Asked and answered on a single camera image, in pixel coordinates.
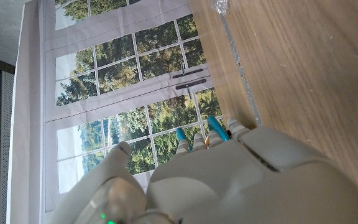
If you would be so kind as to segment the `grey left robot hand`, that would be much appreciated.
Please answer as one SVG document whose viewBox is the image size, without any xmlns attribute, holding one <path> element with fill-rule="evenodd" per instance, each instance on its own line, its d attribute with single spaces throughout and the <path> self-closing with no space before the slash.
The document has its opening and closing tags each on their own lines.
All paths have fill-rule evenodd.
<svg viewBox="0 0 358 224">
<path fill-rule="evenodd" d="M 120 142 L 65 196 L 50 223 L 358 223 L 358 187 L 318 150 L 275 129 L 213 118 L 181 139 L 142 188 Z"/>
</svg>

